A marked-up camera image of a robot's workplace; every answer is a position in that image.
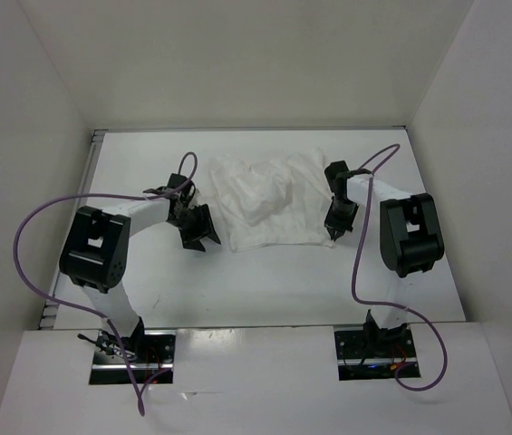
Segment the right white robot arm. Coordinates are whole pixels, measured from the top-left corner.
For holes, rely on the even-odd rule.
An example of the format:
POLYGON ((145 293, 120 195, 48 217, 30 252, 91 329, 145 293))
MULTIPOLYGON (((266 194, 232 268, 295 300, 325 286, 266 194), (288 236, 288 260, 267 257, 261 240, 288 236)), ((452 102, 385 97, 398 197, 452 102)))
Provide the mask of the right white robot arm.
POLYGON ((375 178, 368 169, 350 170, 332 165, 325 177, 332 203, 324 226, 332 241, 353 230, 364 207, 359 244, 353 260, 351 293, 354 302, 368 308, 362 324, 360 347, 363 359, 383 357, 396 350, 408 331, 407 318, 430 320, 407 300, 410 275, 427 273, 445 253, 436 205, 428 193, 414 194, 375 178), (377 217, 378 247, 383 265, 391 272, 387 296, 378 300, 360 295, 360 265, 372 217, 377 217))

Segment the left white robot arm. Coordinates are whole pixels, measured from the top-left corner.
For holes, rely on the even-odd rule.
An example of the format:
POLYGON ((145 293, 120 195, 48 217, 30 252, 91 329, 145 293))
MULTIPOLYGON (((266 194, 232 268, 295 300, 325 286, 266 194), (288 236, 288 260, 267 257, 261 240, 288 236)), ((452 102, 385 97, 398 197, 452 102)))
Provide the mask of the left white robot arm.
POLYGON ((178 230, 187 250, 203 252, 205 238, 220 243, 208 205, 194 199, 194 185, 180 191, 161 187, 148 192, 153 198, 110 208, 79 208, 59 260, 60 271, 83 290, 92 309, 102 313, 101 348, 114 350, 129 363, 138 361, 148 348, 144 323, 122 282, 130 239, 167 223, 178 230))

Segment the white skirt cloth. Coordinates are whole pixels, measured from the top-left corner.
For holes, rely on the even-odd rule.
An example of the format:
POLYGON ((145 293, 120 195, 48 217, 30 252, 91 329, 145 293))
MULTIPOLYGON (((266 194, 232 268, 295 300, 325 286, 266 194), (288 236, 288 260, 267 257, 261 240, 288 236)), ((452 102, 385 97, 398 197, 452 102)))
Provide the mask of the white skirt cloth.
POLYGON ((230 249, 332 248, 324 227, 332 199, 324 169, 325 156, 318 148, 256 163, 230 156, 212 159, 208 173, 230 249))

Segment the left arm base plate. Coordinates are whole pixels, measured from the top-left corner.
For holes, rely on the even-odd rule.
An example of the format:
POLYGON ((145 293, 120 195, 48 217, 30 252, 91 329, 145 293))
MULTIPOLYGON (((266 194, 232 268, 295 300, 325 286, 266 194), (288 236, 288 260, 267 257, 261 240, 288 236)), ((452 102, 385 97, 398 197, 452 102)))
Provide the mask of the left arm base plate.
MULTIPOLYGON (((130 367, 138 385, 142 385, 148 379, 151 379, 152 384, 172 383, 176 338, 175 330, 148 330, 142 351, 135 353, 133 350, 127 350, 130 367)), ((130 384, 130 377, 118 344, 103 331, 99 331, 97 338, 89 339, 89 342, 95 346, 89 384, 130 384)))

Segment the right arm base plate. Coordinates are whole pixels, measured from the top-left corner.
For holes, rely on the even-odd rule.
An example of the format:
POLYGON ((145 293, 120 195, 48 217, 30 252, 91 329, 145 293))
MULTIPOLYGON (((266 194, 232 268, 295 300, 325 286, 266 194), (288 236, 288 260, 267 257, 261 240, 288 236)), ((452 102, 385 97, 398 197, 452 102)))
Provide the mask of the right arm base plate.
POLYGON ((390 343, 368 344, 361 327, 335 329, 333 337, 340 381, 393 379, 402 366, 401 379, 420 378, 410 329, 390 343))

